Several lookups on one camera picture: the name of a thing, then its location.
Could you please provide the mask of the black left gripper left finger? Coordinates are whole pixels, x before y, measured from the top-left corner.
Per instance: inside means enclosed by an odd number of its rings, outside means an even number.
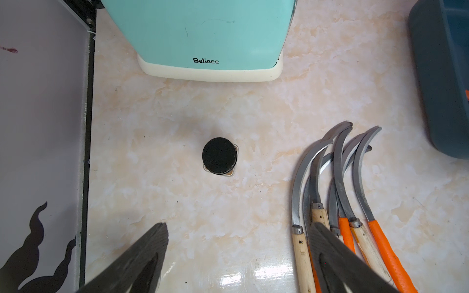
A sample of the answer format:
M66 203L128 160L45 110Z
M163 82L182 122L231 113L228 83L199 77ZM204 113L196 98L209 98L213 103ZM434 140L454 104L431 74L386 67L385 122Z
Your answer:
M169 232L166 223L152 226L80 293L154 293L160 280Z

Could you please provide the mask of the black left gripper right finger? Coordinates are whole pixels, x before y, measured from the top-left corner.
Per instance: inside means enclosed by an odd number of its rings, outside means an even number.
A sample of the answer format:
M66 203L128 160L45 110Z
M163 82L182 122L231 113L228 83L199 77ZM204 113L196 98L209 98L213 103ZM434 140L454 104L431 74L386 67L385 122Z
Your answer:
M319 284L324 293L395 293L322 223L309 226L309 246Z

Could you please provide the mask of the teal plastic storage box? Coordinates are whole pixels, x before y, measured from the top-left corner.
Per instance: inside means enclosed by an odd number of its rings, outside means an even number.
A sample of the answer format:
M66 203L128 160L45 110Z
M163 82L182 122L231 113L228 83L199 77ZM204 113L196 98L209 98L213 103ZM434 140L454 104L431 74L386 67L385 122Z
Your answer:
M417 1L409 13L416 74L431 142L469 157L469 3Z

